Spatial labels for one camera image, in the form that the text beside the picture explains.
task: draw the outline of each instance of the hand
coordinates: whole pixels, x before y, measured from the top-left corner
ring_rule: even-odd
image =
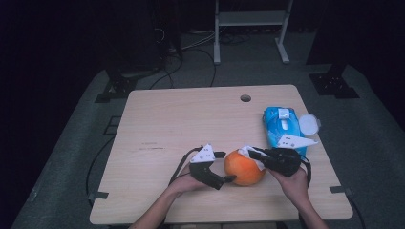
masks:
[[[208,185],[197,181],[190,175],[189,163],[184,166],[177,178],[169,185],[168,188],[173,189],[178,193],[178,197],[189,191],[194,191],[196,189],[208,187]]]
[[[309,201],[307,173],[303,168],[299,168],[291,177],[284,177],[280,173],[267,170],[279,181],[284,194],[295,206]]]

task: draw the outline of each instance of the forearm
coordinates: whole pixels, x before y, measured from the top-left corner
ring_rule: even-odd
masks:
[[[301,217],[303,218],[305,224],[309,229],[328,229],[328,225],[322,220],[316,210],[313,208],[312,204],[309,202],[294,204]]]
[[[152,206],[129,228],[156,229],[164,220],[170,206],[179,195],[170,189],[164,190]]]

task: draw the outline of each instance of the orange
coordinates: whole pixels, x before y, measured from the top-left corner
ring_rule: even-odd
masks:
[[[261,171],[256,162],[233,151],[224,160],[224,170],[228,176],[236,175],[234,183],[241,186],[248,186],[259,182],[266,174],[266,169]]]

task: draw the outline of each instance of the gray mat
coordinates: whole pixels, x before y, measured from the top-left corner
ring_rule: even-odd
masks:
[[[336,99],[317,94],[310,73],[324,73],[329,66],[306,66],[313,33],[288,33],[286,50],[291,62],[284,65],[274,45],[274,34],[252,35],[238,46],[222,46],[222,64],[216,66],[214,87],[293,84],[308,111],[322,122],[319,135],[345,188],[353,192],[369,229],[401,228],[405,224],[405,135],[371,90],[364,75],[352,67],[343,74],[360,98]],[[185,35],[183,45],[198,37]],[[211,53],[212,44],[199,46]],[[167,71],[179,66],[169,58]],[[181,68],[172,73],[175,88],[208,87],[214,66],[205,52],[187,51]],[[136,90],[147,90],[165,72],[139,81]],[[12,228],[107,228],[89,222],[91,206],[86,195],[86,175],[103,145],[111,139],[105,127],[114,115],[122,115],[125,99],[95,103],[108,81],[105,72],[95,76],[81,97],[52,155],[37,181],[32,196]],[[155,89],[170,88],[168,78]],[[95,192],[100,183],[111,143],[100,152],[89,176]],[[297,221],[288,228],[300,228]],[[328,220],[330,228],[360,228],[357,214],[351,219]]]

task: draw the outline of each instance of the hole in table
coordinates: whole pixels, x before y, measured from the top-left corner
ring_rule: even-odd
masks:
[[[241,100],[242,100],[243,102],[250,102],[250,100],[252,100],[252,98],[251,98],[250,95],[248,95],[248,94],[242,94],[242,95],[241,95]]]

